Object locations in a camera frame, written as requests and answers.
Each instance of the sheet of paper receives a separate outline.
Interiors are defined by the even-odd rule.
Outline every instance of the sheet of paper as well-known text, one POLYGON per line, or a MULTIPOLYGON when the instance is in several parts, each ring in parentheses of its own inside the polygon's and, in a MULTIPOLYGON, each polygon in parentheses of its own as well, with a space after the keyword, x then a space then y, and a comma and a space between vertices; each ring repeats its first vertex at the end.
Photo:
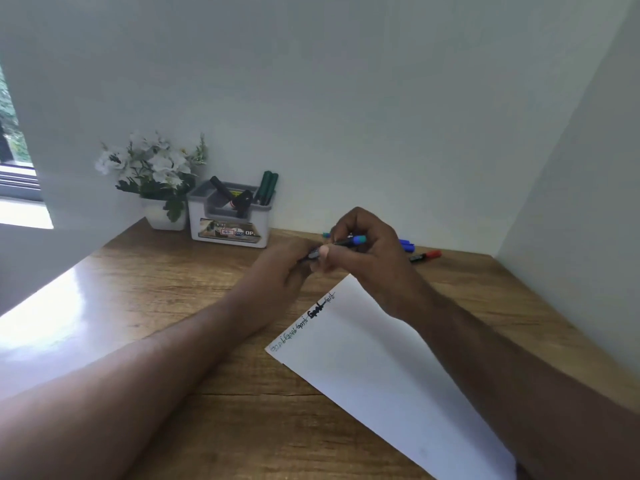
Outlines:
POLYGON ((515 460, 418 333, 348 276, 267 352, 438 480, 515 480, 515 460))

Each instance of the gray wall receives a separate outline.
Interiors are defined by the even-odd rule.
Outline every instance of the gray wall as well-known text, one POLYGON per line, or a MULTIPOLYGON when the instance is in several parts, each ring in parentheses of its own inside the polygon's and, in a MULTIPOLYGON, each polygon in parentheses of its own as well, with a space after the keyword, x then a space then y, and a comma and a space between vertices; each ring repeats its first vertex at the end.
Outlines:
POLYGON ((498 259, 640 376, 640 0, 498 259))
MULTIPOLYGON (((363 205, 414 242, 494 254, 629 3, 2 0, 54 229, 0 228, 0 274, 53 278, 140 216, 93 168, 135 129, 204 131, 229 180, 279 172, 274 226, 327 230, 363 205)), ((4 278, 0 311, 40 283, 4 278)))

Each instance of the red marker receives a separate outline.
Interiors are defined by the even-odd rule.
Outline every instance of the red marker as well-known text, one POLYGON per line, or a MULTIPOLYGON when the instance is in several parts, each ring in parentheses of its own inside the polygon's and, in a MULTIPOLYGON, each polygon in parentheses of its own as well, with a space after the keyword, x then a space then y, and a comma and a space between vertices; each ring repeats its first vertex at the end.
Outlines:
POLYGON ((411 256, 409 258, 410 263, 421 262, 421 261, 431 261, 432 259, 436 259, 442 256, 442 251, 435 250, 429 251, 428 253, 416 254, 415 256, 411 256))

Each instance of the forearm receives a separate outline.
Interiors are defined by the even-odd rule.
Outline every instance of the forearm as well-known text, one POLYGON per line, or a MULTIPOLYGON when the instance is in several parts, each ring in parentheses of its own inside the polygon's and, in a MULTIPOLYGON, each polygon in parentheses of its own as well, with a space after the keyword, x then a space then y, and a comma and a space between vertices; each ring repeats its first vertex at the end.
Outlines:
POLYGON ((244 336, 224 299, 0 404, 0 470, 12 479, 121 475, 208 369, 244 336))
POLYGON ((640 478, 640 418, 426 285, 407 320, 536 480, 640 478))

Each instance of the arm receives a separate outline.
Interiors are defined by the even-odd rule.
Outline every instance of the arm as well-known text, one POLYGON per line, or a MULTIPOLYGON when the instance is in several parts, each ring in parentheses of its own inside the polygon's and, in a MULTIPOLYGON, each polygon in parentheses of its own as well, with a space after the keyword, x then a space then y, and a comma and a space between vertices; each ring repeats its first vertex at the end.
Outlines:
POLYGON ((113 479, 203 375, 286 311, 317 244, 263 251, 226 297, 146 339, 0 403, 0 476, 113 479))
POLYGON ((391 316, 428 343, 501 441, 536 480, 640 478, 640 417, 526 352, 437 293, 408 263, 395 231, 363 209, 332 239, 365 233, 366 253, 321 248, 391 316))

